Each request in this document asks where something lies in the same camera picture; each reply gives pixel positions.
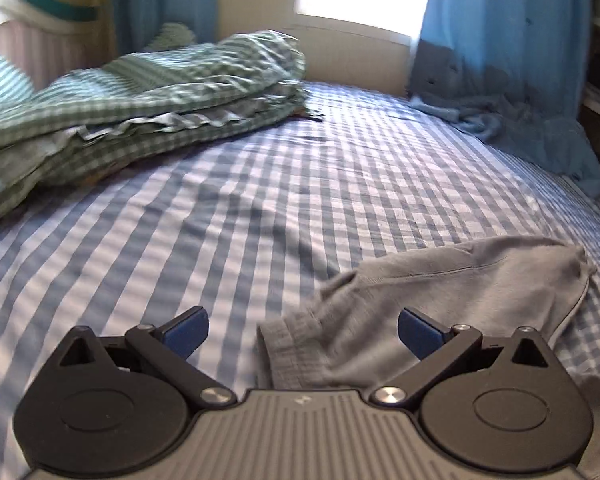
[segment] bed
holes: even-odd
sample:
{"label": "bed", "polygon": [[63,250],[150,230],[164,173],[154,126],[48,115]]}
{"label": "bed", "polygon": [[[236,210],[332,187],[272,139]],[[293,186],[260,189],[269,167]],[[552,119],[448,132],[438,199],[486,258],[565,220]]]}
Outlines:
{"label": "bed", "polygon": [[94,187],[39,190],[0,225],[0,479],[27,465],[11,416],[66,331],[119,335],[195,304],[190,358],[242,394],[256,324],[364,258],[504,234],[582,244],[597,265],[556,352],[600,375],[600,202],[405,100],[307,84],[294,118],[136,163]]}

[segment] white wall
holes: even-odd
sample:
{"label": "white wall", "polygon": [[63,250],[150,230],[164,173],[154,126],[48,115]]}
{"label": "white wall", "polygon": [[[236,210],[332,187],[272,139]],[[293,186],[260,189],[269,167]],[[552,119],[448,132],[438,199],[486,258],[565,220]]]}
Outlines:
{"label": "white wall", "polygon": [[221,38],[273,28],[300,40],[307,79],[402,95],[408,47],[359,34],[294,25],[294,0],[219,0]]}

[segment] folded bedding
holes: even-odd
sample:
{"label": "folded bedding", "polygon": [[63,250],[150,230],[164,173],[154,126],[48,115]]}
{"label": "folded bedding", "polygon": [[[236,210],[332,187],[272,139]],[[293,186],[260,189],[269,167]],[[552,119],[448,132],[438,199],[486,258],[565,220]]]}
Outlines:
{"label": "folded bedding", "polygon": [[15,106],[33,93],[31,79],[0,56],[0,105]]}
{"label": "folded bedding", "polygon": [[[151,52],[0,101],[0,218],[38,184],[97,180],[134,160],[304,111],[304,57],[294,38],[268,30],[153,52],[166,43],[157,38]],[[0,70],[16,69],[2,60]]]}

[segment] blue gripper pad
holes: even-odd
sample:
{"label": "blue gripper pad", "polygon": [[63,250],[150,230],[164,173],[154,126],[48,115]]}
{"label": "blue gripper pad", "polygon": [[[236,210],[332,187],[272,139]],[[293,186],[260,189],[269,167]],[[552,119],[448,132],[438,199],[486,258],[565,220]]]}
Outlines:
{"label": "blue gripper pad", "polygon": [[183,359],[188,358],[209,334],[209,315],[201,306],[181,314],[158,330],[160,340]]}
{"label": "blue gripper pad", "polygon": [[400,341],[421,361],[440,348],[448,332],[426,316],[405,308],[398,317]]}

